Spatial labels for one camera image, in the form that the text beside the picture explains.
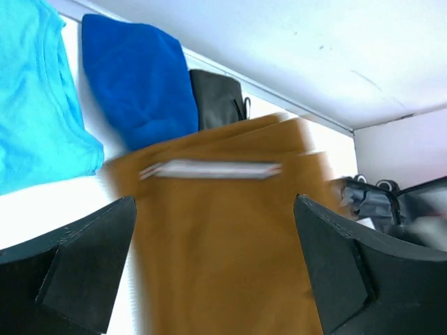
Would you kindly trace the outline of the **pink suitcase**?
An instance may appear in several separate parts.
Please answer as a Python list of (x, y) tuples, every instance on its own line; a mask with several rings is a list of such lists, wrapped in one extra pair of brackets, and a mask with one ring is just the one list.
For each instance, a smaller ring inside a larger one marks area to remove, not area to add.
[(400, 189), (390, 179), (368, 184), (361, 174), (331, 181), (342, 213), (398, 239), (446, 250), (446, 178)]

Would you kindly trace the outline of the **black leather pouch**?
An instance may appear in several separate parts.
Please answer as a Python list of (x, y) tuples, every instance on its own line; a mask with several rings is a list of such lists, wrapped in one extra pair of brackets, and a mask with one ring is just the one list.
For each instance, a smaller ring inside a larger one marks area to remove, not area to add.
[(205, 70), (189, 71), (198, 108), (199, 130), (207, 130), (249, 118), (251, 100), (242, 97), (239, 81)]

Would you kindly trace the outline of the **royal blue garment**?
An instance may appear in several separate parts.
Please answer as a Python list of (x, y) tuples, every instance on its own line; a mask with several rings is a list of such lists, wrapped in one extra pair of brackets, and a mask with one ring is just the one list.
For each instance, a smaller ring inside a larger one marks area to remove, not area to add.
[(86, 14), (81, 42), (91, 92), (130, 150), (198, 131), (198, 109), (176, 38), (149, 24)]

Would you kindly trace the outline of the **light blue shirt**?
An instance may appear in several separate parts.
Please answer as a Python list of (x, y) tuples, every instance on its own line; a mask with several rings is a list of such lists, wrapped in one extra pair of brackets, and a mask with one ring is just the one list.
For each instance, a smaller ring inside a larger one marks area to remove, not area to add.
[(61, 31), (46, 1), (1, 2), (1, 194), (95, 174)]

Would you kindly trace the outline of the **brown garment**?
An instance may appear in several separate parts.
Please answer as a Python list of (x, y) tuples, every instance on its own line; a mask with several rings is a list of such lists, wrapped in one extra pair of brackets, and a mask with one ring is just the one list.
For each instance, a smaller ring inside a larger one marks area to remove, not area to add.
[(337, 202), (304, 121), (277, 115), (110, 161), (133, 234), (153, 334), (320, 334), (293, 205)]

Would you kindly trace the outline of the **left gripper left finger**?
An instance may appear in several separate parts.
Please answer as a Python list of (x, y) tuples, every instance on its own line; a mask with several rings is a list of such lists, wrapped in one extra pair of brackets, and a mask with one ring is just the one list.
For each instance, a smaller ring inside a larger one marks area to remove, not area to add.
[(1, 250), (1, 333), (105, 334), (136, 214), (123, 197)]

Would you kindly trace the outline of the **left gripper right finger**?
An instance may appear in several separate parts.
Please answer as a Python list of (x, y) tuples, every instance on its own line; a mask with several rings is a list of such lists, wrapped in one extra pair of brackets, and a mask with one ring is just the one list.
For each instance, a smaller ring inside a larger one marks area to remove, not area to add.
[(446, 333), (446, 252), (302, 195), (294, 217), (324, 334)]

